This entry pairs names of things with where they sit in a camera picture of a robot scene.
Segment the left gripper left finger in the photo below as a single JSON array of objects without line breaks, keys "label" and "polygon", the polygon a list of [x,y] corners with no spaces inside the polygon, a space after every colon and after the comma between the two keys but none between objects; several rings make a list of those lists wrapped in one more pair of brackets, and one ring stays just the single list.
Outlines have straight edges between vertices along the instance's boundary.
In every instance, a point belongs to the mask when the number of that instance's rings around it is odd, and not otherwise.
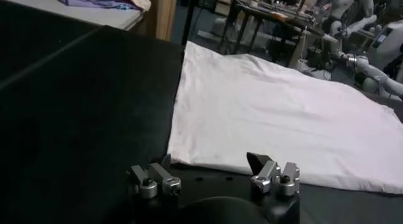
[{"label": "left gripper left finger", "polygon": [[131,166],[127,170],[127,193],[142,199],[153,199],[158,195],[179,196],[181,179],[170,173],[170,166],[170,154],[166,155],[161,163],[150,163],[146,169],[140,165]]}]

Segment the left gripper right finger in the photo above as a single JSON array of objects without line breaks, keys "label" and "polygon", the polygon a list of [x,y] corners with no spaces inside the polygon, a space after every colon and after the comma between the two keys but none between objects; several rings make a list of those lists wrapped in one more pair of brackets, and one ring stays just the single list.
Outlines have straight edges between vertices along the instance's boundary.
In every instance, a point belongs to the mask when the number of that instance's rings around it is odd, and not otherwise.
[{"label": "left gripper right finger", "polygon": [[252,170],[251,183],[261,194],[274,191],[280,196],[293,196],[300,191],[300,169],[293,162],[287,162],[282,169],[268,155],[246,153]]}]

